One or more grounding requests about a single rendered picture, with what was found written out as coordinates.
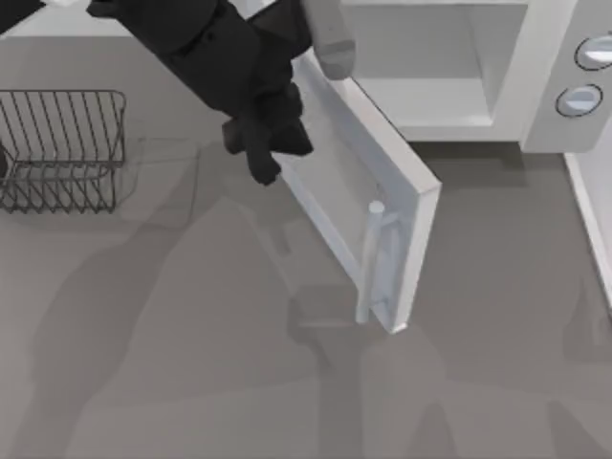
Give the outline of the pale grey rounded box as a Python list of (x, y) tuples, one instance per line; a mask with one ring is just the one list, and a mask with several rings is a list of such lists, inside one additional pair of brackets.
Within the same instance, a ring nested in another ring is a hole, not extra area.
[(343, 14), (341, 0), (301, 0), (318, 64), (328, 79), (349, 78), (357, 55), (356, 40)]

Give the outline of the large grey microwave knob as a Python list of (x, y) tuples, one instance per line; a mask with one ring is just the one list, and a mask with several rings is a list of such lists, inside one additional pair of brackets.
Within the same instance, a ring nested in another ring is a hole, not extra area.
[(612, 66), (612, 33), (587, 37), (575, 51), (576, 64), (586, 72), (597, 72)]

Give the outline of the small grey microwave knob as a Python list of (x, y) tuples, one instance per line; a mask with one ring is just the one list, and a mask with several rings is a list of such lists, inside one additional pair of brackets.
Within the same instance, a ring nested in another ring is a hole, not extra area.
[(597, 110), (602, 100), (603, 91), (597, 85), (568, 88), (557, 97), (556, 110), (565, 118), (580, 118)]

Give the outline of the pale microwave oven door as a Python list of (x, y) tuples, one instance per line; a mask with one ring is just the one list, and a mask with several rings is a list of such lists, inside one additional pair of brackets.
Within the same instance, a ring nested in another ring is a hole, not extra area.
[(357, 289), (368, 205), (399, 214), (394, 327), (383, 328), (397, 334), (409, 322), (442, 184), (354, 79), (328, 80), (306, 54), (295, 80), (315, 150), (279, 156), (282, 177)]

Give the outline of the pale microwave oven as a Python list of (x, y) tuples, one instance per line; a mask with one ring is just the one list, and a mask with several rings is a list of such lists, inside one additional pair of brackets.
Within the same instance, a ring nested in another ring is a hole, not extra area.
[[(612, 117), (612, 66), (575, 51), (612, 33), (612, 0), (342, 0), (358, 45), (354, 79), (412, 142), (516, 142), (585, 152)], [(591, 114), (556, 110), (566, 89), (599, 86)]]

